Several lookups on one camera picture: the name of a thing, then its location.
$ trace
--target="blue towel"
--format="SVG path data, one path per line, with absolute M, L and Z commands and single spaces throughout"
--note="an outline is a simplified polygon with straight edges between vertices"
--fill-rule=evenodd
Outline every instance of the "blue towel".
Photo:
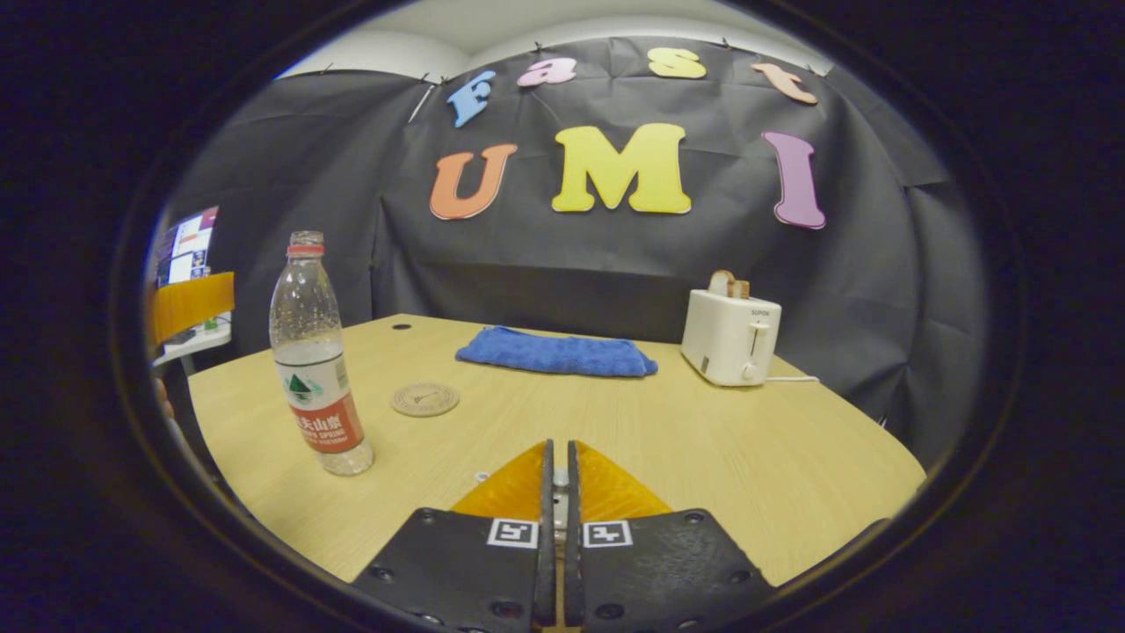
M 656 363 L 631 341 L 537 337 L 500 326 L 477 334 L 467 347 L 458 351 L 457 360 L 550 374 L 647 377 L 656 373 Z

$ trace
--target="table surface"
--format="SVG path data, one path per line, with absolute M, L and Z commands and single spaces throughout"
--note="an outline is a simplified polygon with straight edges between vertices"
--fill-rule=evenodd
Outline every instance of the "table surface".
M 395 331 L 393 325 L 408 324 Z M 717 388 L 680 346 L 638 342 L 659 364 L 645 379 L 522 372 L 453 360 L 480 325 L 397 315 L 344 329 L 344 359 L 375 464 L 321 469 L 302 440 L 269 351 L 189 379 L 207 445 L 254 517 L 297 552 L 351 581 L 420 507 L 448 509 L 533 444 L 585 442 L 674 510 L 705 508 L 766 580 L 782 584 L 891 517 L 925 472 L 873 421 L 813 382 Z M 774 359 L 771 376 L 800 371 Z M 460 394 L 452 412 L 390 408 L 408 385 Z
M 164 354 L 161 354 L 155 361 L 152 362 L 153 368 L 159 368 L 169 361 L 174 361 L 181 356 L 187 356 L 189 354 L 195 354 L 197 352 L 202 352 L 205 350 L 210 350 L 213 347 L 218 347 L 220 345 L 226 345 L 231 343 L 231 313 L 223 311 L 216 315 L 218 320 L 218 327 L 214 331 L 205 331 L 204 325 L 199 324 L 192 329 L 196 332 L 196 336 L 188 340 L 183 345 L 165 345 Z

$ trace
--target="white toaster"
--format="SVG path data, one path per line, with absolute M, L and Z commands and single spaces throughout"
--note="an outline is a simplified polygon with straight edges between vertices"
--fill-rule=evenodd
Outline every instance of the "white toaster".
M 728 275 L 735 283 L 734 274 Z M 691 291 L 680 350 L 700 376 L 717 386 L 759 386 L 770 374 L 781 305 L 742 298 L 728 287 L 713 278 L 709 289 Z

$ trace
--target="screen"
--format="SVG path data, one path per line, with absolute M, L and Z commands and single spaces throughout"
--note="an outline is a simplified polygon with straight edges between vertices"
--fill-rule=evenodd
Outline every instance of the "screen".
M 172 226 L 156 243 L 156 282 L 160 286 L 179 283 L 204 275 L 207 248 L 218 207 L 213 206 Z

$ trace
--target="red label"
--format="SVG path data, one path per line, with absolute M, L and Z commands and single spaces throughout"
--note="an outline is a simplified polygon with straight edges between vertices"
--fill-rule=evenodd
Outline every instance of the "red label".
M 351 392 L 324 409 L 305 412 L 289 407 L 305 442 L 321 453 L 343 453 L 363 441 L 363 427 L 356 414 Z

